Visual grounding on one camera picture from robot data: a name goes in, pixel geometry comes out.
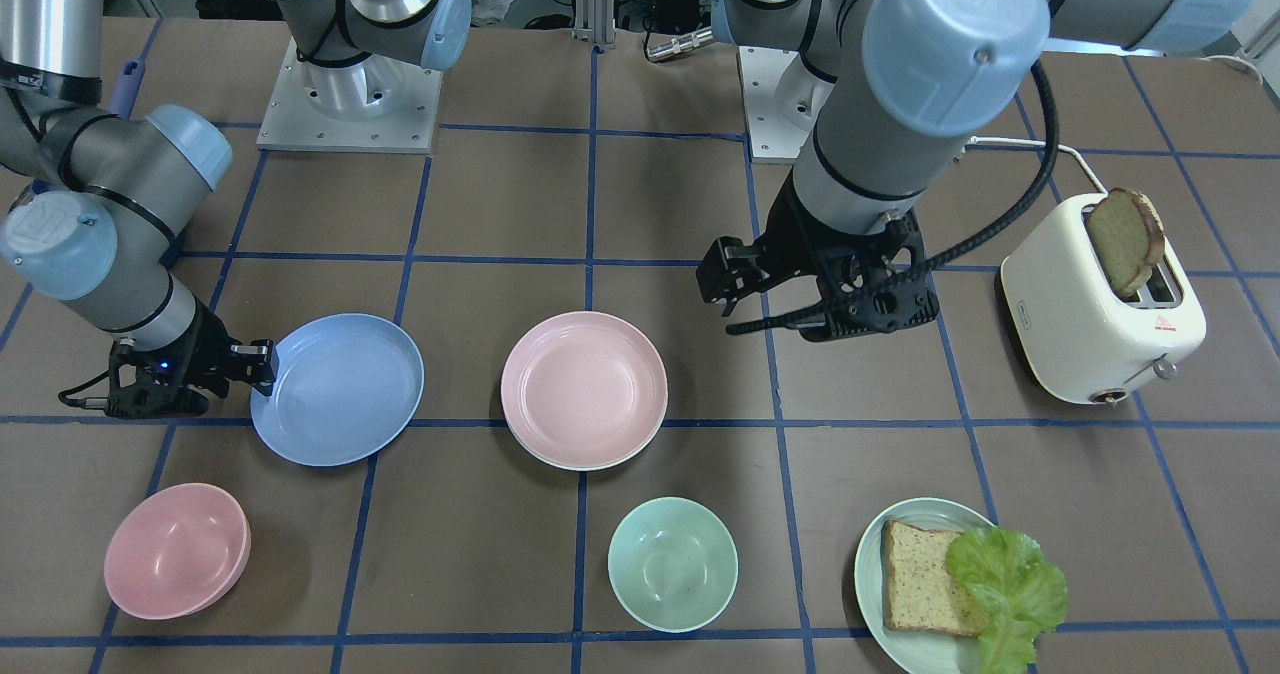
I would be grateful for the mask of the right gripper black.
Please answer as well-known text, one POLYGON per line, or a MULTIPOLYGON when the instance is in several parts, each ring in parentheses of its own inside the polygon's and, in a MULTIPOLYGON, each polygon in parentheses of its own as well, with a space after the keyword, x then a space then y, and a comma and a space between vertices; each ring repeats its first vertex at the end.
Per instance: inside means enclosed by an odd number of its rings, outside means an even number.
POLYGON ((160 349, 114 343, 105 413, 119 419, 205 414, 209 399, 204 390, 224 399, 230 381, 237 381, 261 396, 273 396, 276 375, 275 341, 234 341, 221 320, 197 302, 192 324, 160 349))

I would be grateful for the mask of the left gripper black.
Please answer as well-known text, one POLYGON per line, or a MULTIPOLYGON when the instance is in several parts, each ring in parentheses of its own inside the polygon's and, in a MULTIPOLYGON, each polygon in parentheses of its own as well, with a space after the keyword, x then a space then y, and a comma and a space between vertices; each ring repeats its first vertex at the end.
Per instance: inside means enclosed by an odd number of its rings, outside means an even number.
POLYGON ((786 176, 760 238, 746 244, 718 237, 698 263, 701 301, 730 317, 748 295, 764 294, 792 278, 810 276, 818 299, 788 313, 772 315, 756 329, 787 327, 808 341, 835 341, 925 326, 941 304, 928 278, 906 278, 895 260, 925 258, 914 212, 884 223, 874 235, 849 235, 820 223, 801 203, 794 176, 786 176))

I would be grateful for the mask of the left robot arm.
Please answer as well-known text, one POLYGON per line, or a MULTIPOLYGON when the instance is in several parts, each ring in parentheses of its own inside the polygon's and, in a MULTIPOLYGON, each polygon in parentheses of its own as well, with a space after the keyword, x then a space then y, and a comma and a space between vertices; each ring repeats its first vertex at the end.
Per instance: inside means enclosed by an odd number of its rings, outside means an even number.
POLYGON ((713 242, 700 294, 739 301, 813 278, 805 308, 730 324, 730 335, 795 329, 808 341, 895 333, 937 318, 928 274, 1010 226, 1044 191, 1059 113, 1041 64, 1051 37, 1117 49, 1204 49, 1253 0, 713 0, 714 36, 800 55, 829 92, 753 244, 713 242), (1032 77, 1044 156, 1011 208, 925 255, 914 214, 972 136, 1032 77))

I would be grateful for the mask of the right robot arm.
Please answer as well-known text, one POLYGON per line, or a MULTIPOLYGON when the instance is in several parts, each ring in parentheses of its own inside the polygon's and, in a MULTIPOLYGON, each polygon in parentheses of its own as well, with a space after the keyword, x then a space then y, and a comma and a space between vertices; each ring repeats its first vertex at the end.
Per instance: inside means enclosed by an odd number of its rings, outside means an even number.
MULTIPOLYGON (((329 116, 364 116, 396 93, 396 68, 447 72, 468 38, 472 0, 274 0, 294 68, 329 116)), ((165 265, 219 185, 233 151, 191 109, 141 121, 101 107, 102 0, 3 0, 3 165, 45 183, 3 219, 3 260, 35 290, 111 338, 101 381, 68 408, 119 419, 206 413, 246 382, 282 388, 276 347, 241 341, 165 265)))

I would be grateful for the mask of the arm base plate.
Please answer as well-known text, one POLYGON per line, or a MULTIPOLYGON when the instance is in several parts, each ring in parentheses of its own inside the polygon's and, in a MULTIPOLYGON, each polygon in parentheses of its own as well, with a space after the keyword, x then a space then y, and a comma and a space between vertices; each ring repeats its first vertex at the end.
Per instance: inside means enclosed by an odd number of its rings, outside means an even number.
POLYGON ((289 41, 256 145, 291 153, 433 151, 443 72, 387 56, 346 68, 298 59, 289 41))
POLYGON ((751 162, 795 162, 833 84, 778 49, 739 49, 739 73, 751 162))

